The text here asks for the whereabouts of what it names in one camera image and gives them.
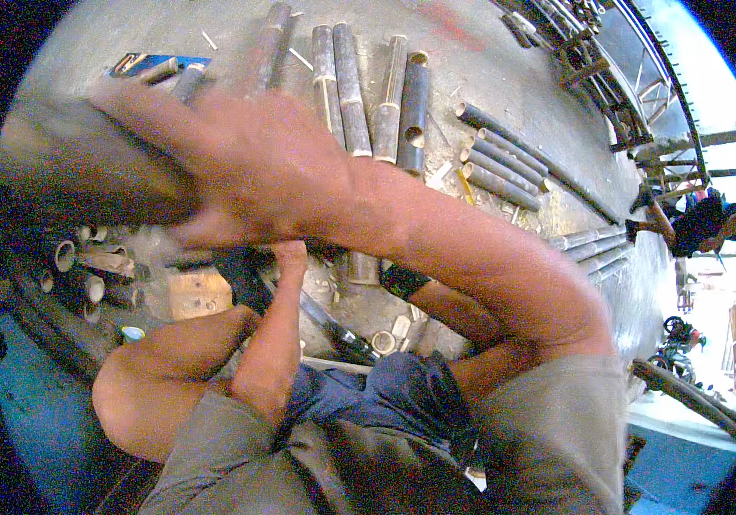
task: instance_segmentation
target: hole in bamboo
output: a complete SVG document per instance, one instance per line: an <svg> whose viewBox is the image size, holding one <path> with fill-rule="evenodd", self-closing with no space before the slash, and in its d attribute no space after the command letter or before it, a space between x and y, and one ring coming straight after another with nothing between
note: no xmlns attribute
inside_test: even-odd
<svg viewBox="0 0 736 515"><path fill-rule="evenodd" d="M425 135L423 134L423 130L419 127L409 127L408 130L405 131L405 140L416 148L425 147Z"/></svg>

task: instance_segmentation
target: leg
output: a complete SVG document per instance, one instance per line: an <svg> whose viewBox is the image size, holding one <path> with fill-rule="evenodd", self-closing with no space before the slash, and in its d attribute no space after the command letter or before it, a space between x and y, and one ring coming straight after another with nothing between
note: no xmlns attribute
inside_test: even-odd
<svg viewBox="0 0 736 515"><path fill-rule="evenodd" d="M239 305L153 330L110 353L94 384L94 407L107 437L129 454L164 462L208 379L259 320Z"/></svg>

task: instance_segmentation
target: knee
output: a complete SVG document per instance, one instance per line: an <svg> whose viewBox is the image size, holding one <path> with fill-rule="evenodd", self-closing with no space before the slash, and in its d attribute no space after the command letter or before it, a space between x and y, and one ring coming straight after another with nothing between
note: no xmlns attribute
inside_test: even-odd
<svg viewBox="0 0 736 515"><path fill-rule="evenodd" d="M93 404L102 429L118 448L131 452L136 442L136 417L132 390L134 385L124 356L118 348L107 356L93 387Z"/></svg>

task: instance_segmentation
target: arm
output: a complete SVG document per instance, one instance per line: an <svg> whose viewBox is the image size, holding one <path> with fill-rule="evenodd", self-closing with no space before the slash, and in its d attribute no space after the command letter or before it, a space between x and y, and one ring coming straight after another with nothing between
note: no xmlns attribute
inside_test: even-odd
<svg viewBox="0 0 736 515"><path fill-rule="evenodd" d="M286 253L286 247L294 252ZM300 292L307 258L303 242L273 245L280 264L279 288L242 356L234 379L218 389L254 407L278 425L291 398L300 365Z"/></svg>
<svg viewBox="0 0 736 515"><path fill-rule="evenodd" d="M197 178L204 209L179 228L186 244L321 236L469 295L541 361L612 352L600 297L573 264L390 165L348 158L296 100L212 92L191 111L158 91L114 85L94 101Z"/></svg>

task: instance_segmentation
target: person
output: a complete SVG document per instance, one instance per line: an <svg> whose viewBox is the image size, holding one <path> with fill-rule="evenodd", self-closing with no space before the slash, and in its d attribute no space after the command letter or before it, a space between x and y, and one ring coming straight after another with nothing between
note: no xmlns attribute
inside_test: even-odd
<svg viewBox="0 0 736 515"><path fill-rule="evenodd" d="M691 257L696 251L720 251L726 240L736 242L736 202L727 203L718 191L687 209L674 221L663 212L660 203L644 183L629 209L630 214L646 207L652 221L626 220L626 239L637 242L640 231L655 232L663 237L674 257Z"/></svg>
<svg viewBox="0 0 736 515"><path fill-rule="evenodd" d="M598 292L559 253L350 158L290 97L209 91L191 110L110 83L91 101L195 177L202 208L177 238L270 243L280 269L272 298L107 357L94 406L108 438L164 463L141 513L621 513L627 374ZM472 356L395 353L366 376L300 365L312 237L434 278L399 292L474 339ZM212 378L251 334L235 374ZM475 442L483 492L463 474Z"/></svg>

